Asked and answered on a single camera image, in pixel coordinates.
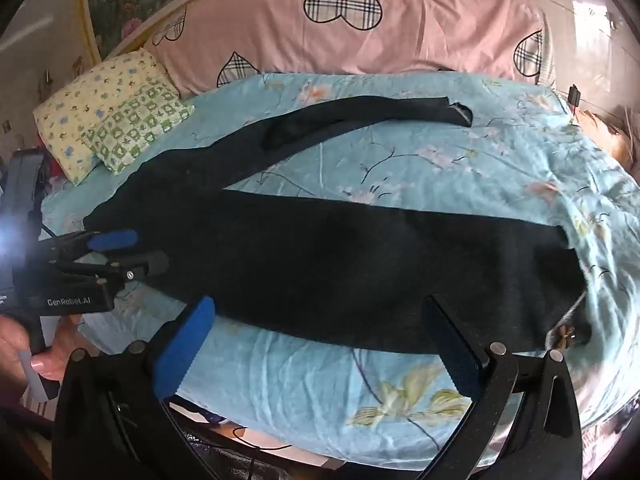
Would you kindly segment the person's left hand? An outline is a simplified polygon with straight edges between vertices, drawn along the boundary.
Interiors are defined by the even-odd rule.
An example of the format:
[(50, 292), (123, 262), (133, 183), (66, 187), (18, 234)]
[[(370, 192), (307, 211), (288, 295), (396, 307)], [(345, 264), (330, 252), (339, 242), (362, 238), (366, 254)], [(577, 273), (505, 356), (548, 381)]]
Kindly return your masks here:
[[(61, 380), (73, 351), (82, 346), (78, 333), (80, 315), (66, 316), (58, 322), (49, 350), (30, 359), (32, 369), (46, 379)], [(29, 350), (29, 336), (23, 326), (12, 318), (1, 318), (1, 383), (23, 391), (27, 378), (20, 353)]]

